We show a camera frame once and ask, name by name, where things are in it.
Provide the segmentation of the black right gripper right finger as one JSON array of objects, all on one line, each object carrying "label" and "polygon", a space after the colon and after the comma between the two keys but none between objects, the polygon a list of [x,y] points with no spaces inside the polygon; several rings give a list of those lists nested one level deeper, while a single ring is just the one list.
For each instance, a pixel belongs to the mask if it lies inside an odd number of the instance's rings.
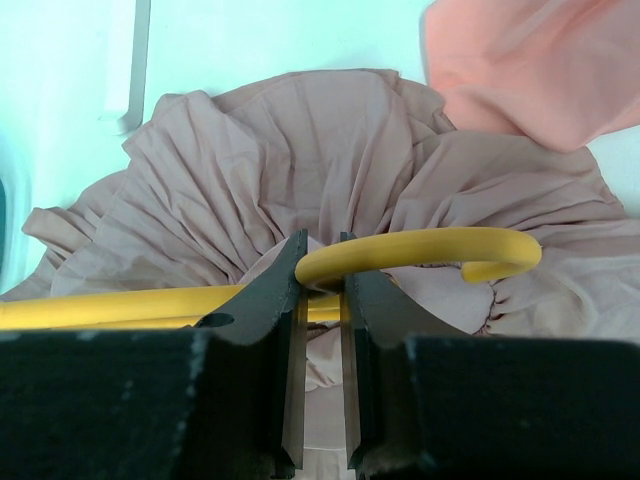
[{"label": "black right gripper right finger", "polygon": [[385,270],[343,277],[347,464],[358,478],[638,477],[637,345],[474,337]]}]

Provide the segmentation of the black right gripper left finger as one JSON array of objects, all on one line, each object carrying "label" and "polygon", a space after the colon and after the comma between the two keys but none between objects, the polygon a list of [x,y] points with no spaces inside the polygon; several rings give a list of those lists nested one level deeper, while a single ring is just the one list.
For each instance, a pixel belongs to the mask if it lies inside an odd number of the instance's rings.
[{"label": "black right gripper left finger", "polygon": [[304,448],[308,235],[197,325],[1,337],[5,479],[290,479]]}]

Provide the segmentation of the dusty pink pleated garment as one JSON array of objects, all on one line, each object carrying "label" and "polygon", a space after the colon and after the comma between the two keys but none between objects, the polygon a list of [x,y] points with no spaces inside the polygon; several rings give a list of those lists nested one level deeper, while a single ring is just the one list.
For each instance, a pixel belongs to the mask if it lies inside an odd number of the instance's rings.
[{"label": "dusty pink pleated garment", "polygon": [[637,333],[639,293],[612,320],[605,290],[639,276],[639,225],[586,149],[456,130],[429,88],[382,71],[285,75],[217,98],[165,96],[125,148],[127,170],[26,231],[49,245],[12,300],[236,283],[304,228],[313,245],[424,227],[528,230],[542,274],[467,285],[452,267],[401,284],[470,330]]}]

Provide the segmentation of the salmon pink skirt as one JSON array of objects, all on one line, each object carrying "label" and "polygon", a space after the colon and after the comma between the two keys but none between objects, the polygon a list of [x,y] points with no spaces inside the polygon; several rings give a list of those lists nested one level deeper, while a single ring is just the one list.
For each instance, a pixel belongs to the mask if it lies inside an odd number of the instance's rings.
[{"label": "salmon pink skirt", "polygon": [[636,1],[436,1],[425,46],[460,130],[570,152],[639,123]]}]

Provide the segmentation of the orange plastic hanger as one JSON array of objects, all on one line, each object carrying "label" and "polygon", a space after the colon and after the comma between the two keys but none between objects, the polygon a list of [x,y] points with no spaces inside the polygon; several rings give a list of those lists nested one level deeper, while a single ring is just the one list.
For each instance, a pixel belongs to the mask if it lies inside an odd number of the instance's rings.
[{"label": "orange plastic hanger", "polygon": [[[535,268],[542,248],[509,229],[453,227],[386,233],[308,249],[305,232],[288,240],[293,259],[285,276],[325,292],[348,274],[419,264],[458,263],[468,283],[513,277]],[[5,302],[1,329],[170,329],[195,324],[239,294],[244,285],[206,286]]]}]

